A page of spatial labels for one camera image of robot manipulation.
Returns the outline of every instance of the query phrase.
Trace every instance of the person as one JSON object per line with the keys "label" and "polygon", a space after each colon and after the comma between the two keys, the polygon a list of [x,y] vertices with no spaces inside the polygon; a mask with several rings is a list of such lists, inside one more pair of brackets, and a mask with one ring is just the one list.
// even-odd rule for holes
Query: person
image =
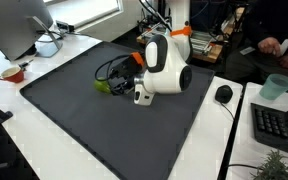
{"label": "person", "polygon": [[[288,39],[288,0],[258,0],[242,29],[246,43],[228,56],[224,76],[240,81],[259,75],[263,82],[273,73],[288,76],[288,49],[281,54],[280,48]],[[242,55],[250,46],[255,50]]]}

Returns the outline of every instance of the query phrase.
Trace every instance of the electronics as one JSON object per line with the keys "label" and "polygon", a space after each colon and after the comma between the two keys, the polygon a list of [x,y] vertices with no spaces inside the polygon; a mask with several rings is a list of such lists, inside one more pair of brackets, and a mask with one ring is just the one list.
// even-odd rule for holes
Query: electronics
{"label": "electronics", "polygon": [[255,139],[288,152],[288,111],[278,111],[251,103]]}
{"label": "electronics", "polygon": [[48,30],[52,24],[53,19],[43,0],[0,0],[1,52],[10,61],[16,60],[27,51],[34,54],[34,43],[44,33],[48,33],[53,43],[38,49],[36,56],[51,57],[62,46]]}
{"label": "electronics", "polygon": [[56,20],[56,26],[61,32],[72,33],[74,32],[74,26],[67,24],[66,22]]}

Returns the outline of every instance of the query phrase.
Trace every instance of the computer monitor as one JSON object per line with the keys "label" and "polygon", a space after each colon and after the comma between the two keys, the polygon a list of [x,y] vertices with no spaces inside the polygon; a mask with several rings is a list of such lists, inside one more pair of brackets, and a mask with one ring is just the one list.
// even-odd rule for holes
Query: computer monitor
{"label": "computer monitor", "polygon": [[10,61],[21,57],[47,33],[53,43],[37,49],[36,56],[51,57],[62,46],[49,28],[53,19],[43,0],[0,0],[0,50]]}

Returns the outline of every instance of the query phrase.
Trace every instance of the gray desk mat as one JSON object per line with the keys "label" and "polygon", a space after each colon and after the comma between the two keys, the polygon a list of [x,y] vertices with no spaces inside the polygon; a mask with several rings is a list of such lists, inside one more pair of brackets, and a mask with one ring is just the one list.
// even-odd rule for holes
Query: gray desk mat
{"label": "gray desk mat", "polygon": [[192,66],[192,83],[185,92],[155,95],[149,107],[135,105],[133,93],[112,96],[96,91],[97,67],[130,52],[134,50],[102,42],[20,93],[117,177],[167,179],[214,72]]}

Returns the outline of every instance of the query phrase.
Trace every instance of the monitor stand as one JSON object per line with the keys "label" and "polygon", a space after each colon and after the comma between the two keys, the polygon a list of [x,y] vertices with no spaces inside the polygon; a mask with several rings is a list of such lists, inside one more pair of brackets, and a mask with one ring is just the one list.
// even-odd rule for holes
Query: monitor stand
{"label": "monitor stand", "polygon": [[42,31],[45,31],[47,35],[49,35],[52,39],[51,43],[48,43],[48,44],[45,44],[44,46],[39,47],[35,56],[49,58],[49,57],[52,57],[54,54],[56,54],[63,46],[63,43],[61,41],[58,41],[54,37],[53,33],[36,16],[29,17],[28,21],[31,23],[31,25],[34,27],[36,31],[39,31],[42,28]]}

